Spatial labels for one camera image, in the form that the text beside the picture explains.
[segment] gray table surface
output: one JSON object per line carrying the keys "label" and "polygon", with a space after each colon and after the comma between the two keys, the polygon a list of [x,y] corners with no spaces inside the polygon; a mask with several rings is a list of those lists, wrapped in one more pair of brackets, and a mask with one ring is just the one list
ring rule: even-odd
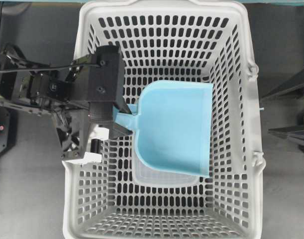
{"label": "gray table surface", "polygon": [[[69,63],[80,4],[5,3],[0,49],[11,42],[28,59]],[[247,5],[259,93],[265,94],[304,66],[304,6]],[[304,100],[265,102],[261,112],[264,170],[264,239],[304,238],[304,154],[267,134],[295,125]],[[64,168],[51,120],[14,113],[15,146],[0,157],[0,239],[60,239]]]}

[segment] screw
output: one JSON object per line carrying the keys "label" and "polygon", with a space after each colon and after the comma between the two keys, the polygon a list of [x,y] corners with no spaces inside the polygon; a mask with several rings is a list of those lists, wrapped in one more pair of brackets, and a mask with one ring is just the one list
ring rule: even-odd
{"label": "screw", "polygon": [[99,86],[97,87],[97,91],[100,93],[100,94],[104,94],[106,92],[105,88],[103,86]]}

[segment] wire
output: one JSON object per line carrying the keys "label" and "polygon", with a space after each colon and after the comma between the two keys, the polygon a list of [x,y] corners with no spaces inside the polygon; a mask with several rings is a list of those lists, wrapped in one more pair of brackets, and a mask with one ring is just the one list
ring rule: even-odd
{"label": "wire", "polygon": [[66,65],[66,66],[54,66],[54,67],[5,69],[5,70],[0,70],[0,74],[2,74],[2,73],[12,73],[12,72],[26,72],[26,71],[60,71],[60,70],[64,70],[64,69],[67,69],[67,68],[81,67],[81,66],[101,67],[98,64],[81,63],[81,64]]}

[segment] black metal frame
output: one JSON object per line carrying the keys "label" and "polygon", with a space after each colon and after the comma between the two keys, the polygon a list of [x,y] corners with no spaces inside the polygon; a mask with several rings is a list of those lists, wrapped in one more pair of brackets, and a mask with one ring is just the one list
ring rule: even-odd
{"label": "black metal frame", "polygon": [[[265,101],[270,99],[275,100],[301,97],[304,97],[304,69],[268,94],[264,95],[261,100]],[[298,144],[299,149],[304,153],[304,123],[302,125],[283,128],[272,128],[268,130],[268,133]]]}

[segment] white plastic basket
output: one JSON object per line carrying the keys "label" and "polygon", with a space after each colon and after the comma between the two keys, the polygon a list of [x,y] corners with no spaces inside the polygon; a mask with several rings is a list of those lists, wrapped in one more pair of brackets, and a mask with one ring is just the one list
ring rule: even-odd
{"label": "white plastic basket", "polygon": [[102,163],[64,162],[64,236],[260,238],[265,160],[246,9],[230,1],[87,3],[75,58],[106,44],[122,47],[127,103],[155,80],[214,83],[211,178],[179,188],[138,185],[131,137],[106,141]]}

